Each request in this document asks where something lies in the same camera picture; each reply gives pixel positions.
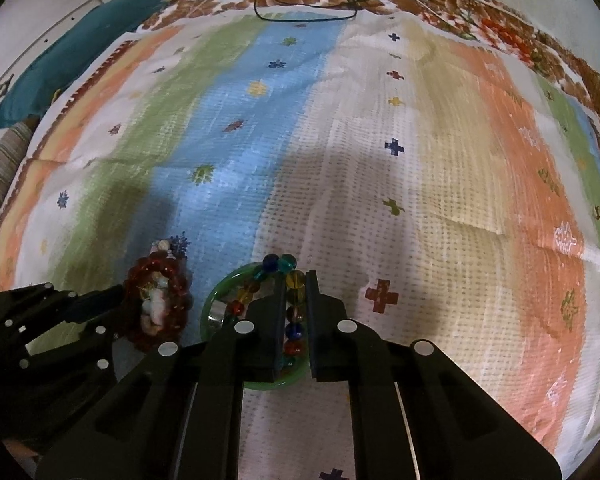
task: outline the bed sheet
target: bed sheet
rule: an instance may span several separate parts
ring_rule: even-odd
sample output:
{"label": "bed sheet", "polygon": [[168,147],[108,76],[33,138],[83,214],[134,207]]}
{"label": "bed sheet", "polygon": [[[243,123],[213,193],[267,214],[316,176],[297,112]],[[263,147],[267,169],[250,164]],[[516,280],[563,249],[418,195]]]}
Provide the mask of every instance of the bed sheet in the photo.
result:
{"label": "bed sheet", "polygon": [[[435,341],[567,476],[600,435],[600,76],[497,2],[285,23],[253,1],[173,0],[58,99],[0,214],[0,290],[104,288],[171,237],[191,344],[219,280],[293,253],[383,338]],[[246,392],[240,478],[352,478],[348,411],[343,384]]]}

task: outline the orange stripe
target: orange stripe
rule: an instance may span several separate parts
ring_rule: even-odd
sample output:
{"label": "orange stripe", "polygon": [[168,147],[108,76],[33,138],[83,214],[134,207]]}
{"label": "orange stripe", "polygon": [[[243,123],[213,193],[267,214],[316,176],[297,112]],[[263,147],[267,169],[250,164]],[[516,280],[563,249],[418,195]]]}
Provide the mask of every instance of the orange stripe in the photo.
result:
{"label": "orange stripe", "polygon": [[36,154],[37,159],[30,161],[20,192],[12,199],[0,227],[0,291],[9,290],[13,286],[22,237],[49,176],[59,164],[67,162],[84,127],[120,90],[138,65],[149,59],[159,46],[181,28],[167,27],[145,36],[125,52],[66,113],[46,140],[43,149]]}
{"label": "orange stripe", "polygon": [[[553,451],[584,339],[584,266],[578,258],[584,241],[553,158],[538,132],[533,108],[518,96],[500,58],[485,49],[459,43],[454,49],[478,76],[480,93],[496,134],[494,149],[499,145],[508,162],[512,192],[509,232],[516,241],[514,268],[520,270],[514,293],[521,309],[525,350],[516,390],[502,402],[527,431]],[[524,135],[519,128],[526,128]],[[542,176],[538,173],[541,170],[546,171]],[[556,228],[567,222],[576,240],[570,256],[559,252],[555,241]],[[570,329],[561,306],[572,289],[574,304],[580,309]]]}

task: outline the blue stripe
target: blue stripe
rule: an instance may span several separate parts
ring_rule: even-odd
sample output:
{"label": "blue stripe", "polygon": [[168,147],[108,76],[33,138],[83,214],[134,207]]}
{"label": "blue stripe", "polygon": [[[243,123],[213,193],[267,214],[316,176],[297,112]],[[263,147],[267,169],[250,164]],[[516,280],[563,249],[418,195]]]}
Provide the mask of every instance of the blue stripe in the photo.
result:
{"label": "blue stripe", "polygon": [[[307,23],[304,28],[267,25],[203,95],[170,160],[154,168],[148,197],[127,236],[121,268],[133,266],[154,240],[186,232],[194,307],[182,333],[185,345],[199,340],[198,318],[214,286],[251,261],[260,217],[289,139],[343,26],[344,22]],[[285,38],[295,38],[296,43],[284,44]],[[278,60],[285,63],[282,68],[269,67]],[[266,85],[265,96],[247,92],[257,81]],[[240,120],[242,127],[223,131]],[[196,186],[192,172],[206,164],[214,167],[212,181]]]}
{"label": "blue stripe", "polygon": [[589,117],[573,97],[569,97],[569,104],[576,114],[578,124],[587,136],[587,140],[589,141],[589,152],[593,155],[596,166],[598,167],[598,173],[600,174],[600,148],[596,141],[596,133],[593,131],[591,123],[589,122]]}

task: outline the teal pillow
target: teal pillow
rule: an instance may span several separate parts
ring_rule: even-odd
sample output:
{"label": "teal pillow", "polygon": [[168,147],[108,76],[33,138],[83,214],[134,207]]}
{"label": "teal pillow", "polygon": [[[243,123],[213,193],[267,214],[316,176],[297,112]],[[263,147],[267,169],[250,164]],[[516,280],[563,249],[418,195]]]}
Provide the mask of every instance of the teal pillow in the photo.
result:
{"label": "teal pillow", "polygon": [[46,49],[0,102],[0,128],[42,117],[58,89],[66,90],[124,32],[133,32],[164,0],[111,0],[91,10]]}

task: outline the blue bead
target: blue bead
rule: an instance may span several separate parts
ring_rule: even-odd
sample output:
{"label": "blue bead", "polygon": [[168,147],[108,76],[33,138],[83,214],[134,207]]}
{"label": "blue bead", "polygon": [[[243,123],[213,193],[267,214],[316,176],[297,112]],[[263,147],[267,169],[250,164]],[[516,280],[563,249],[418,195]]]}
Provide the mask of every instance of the blue bead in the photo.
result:
{"label": "blue bead", "polygon": [[300,323],[289,323],[285,328],[285,335],[289,341],[297,341],[304,334],[304,328]]}
{"label": "blue bead", "polygon": [[269,273],[266,270],[264,270],[261,265],[253,269],[253,279],[257,282],[263,282],[267,279],[268,275]]}
{"label": "blue bead", "polygon": [[278,270],[278,260],[277,254],[267,254],[262,259],[262,268],[265,272],[276,272]]}
{"label": "blue bead", "polygon": [[294,270],[297,264],[298,261],[292,254],[283,254],[278,260],[278,270],[286,274]]}

